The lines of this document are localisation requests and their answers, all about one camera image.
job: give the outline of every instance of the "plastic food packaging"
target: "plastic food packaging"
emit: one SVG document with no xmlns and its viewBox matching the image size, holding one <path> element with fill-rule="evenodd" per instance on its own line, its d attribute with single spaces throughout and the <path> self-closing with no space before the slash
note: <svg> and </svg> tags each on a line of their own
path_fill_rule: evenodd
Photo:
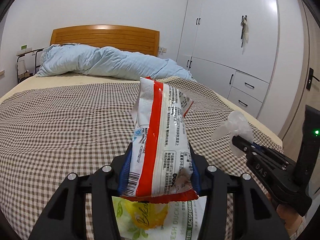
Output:
<svg viewBox="0 0 320 240">
<path fill-rule="evenodd" d="M 207 197 L 152 204 L 112 197 L 120 236 L 132 240 L 197 240 Z"/>
<path fill-rule="evenodd" d="M 220 124 L 220 126 L 211 135 L 211 138 L 213 140 L 217 140 L 225 136 L 227 133 L 230 133 L 230 149 L 237 157 L 244 155 L 244 152 L 233 145 L 232 138 L 234 136 L 240 135 L 242 138 L 253 143 L 252 128 L 249 126 L 248 120 L 238 110 L 232 111 L 229 114 L 228 119 Z"/>
<path fill-rule="evenodd" d="M 132 109 L 130 168 L 123 168 L 120 178 L 126 186 L 123 198 L 150 203 L 198 198 L 191 185 L 194 168 L 183 119 L 192 103 L 176 88 L 140 78 Z"/>
</svg>

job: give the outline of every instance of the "green leaf print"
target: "green leaf print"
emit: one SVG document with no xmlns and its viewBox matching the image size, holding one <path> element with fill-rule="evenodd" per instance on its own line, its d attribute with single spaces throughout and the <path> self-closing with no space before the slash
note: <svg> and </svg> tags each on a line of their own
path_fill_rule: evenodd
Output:
<svg viewBox="0 0 320 240">
<path fill-rule="evenodd" d="M 137 240 L 140 237 L 140 230 L 133 234 L 132 240 Z"/>
<path fill-rule="evenodd" d="M 138 229 L 137 227 L 135 227 L 135 228 L 129 228 L 129 229 L 128 229 L 128 232 L 135 232 L 135 231 L 137 231 L 137 229 Z"/>
<path fill-rule="evenodd" d="M 148 234 L 143 229 L 141 229 L 141 234 L 144 238 L 148 238 Z"/>
<path fill-rule="evenodd" d="M 117 218 L 121 217 L 123 214 L 123 209 L 122 209 L 122 205 L 121 202 L 118 203 L 118 208 L 117 208 Z"/>
</svg>

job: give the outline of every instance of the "barcode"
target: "barcode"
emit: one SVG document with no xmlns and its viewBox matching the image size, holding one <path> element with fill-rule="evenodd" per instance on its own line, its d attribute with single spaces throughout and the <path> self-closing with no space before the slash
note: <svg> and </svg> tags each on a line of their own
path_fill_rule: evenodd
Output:
<svg viewBox="0 0 320 240">
<path fill-rule="evenodd" d="M 138 184 L 140 174 L 130 171 L 128 176 L 128 185 L 127 189 L 123 193 L 124 196 L 130 197 L 133 196 L 134 190 Z"/>
</svg>

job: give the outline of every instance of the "white wall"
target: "white wall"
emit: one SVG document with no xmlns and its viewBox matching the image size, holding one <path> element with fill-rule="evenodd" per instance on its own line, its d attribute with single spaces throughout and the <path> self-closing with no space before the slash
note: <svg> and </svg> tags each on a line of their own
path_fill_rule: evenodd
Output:
<svg viewBox="0 0 320 240">
<path fill-rule="evenodd" d="M 1 49 L 2 33 L 3 33 L 4 24 L 5 24 L 5 20 L 6 20 L 6 18 L 7 18 L 7 15 L 8 15 L 8 13 L 6 13 L 6 14 L 4 15 L 3 19 L 2 19 L 1 22 L 0 22 L 0 49 Z M 2 66 L 0 65 L 0 71 L 2 71 L 2 70 L 4 70 L 4 67 L 2 67 Z M 0 87 L 1 87 L 1 83 L 3 82 L 4 79 L 5 79 L 5 76 L 4 76 L 4 75 L 1 75 L 1 76 L 0 76 Z"/>
<path fill-rule="evenodd" d="M 279 134 L 297 93 L 303 60 L 303 25 L 298 0 L 278 0 L 279 50 L 258 120 Z"/>
<path fill-rule="evenodd" d="M 52 30 L 74 25 L 115 24 L 160 31 L 162 58 L 176 60 L 188 0 L 15 0 L 0 50 L 5 78 L 0 97 L 17 84 L 16 52 L 49 45 Z"/>
</svg>

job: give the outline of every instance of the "bedside table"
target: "bedside table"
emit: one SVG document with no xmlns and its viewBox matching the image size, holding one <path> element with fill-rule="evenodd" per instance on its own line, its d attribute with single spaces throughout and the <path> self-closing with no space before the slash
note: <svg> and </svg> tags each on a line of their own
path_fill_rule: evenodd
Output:
<svg viewBox="0 0 320 240">
<path fill-rule="evenodd" d="M 44 50 L 44 48 L 42 48 L 42 49 L 34 49 L 34 50 L 31 50 L 31 51 L 28 51 L 28 52 L 25 52 L 25 53 L 22 53 L 22 54 L 18 54 L 18 55 L 17 55 L 17 56 L 18 56 L 18 58 L 17 58 L 17 80 L 18 80 L 18 84 L 19 84 L 20 82 L 26 80 L 27 78 L 33 76 L 33 73 L 30 73 L 29 76 L 27 76 L 27 77 L 21 77 L 21 78 L 19 78 L 19 74 L 18 74 L 18 62 L 19 62 L 19 58 L 25 56 L 25 55 L 28 54 L 28 53 L 36 52 L 36 56 L 35 56 L 35 73 L 37 73 L 37 70 L 38 70 L 37 68 L 40 67 L 40 66 L 37 66 L 37 54 L 38 54 L 38 52 L 41 52 L 41 51 L 43 51 L 43 50 Z"/>
</svg>

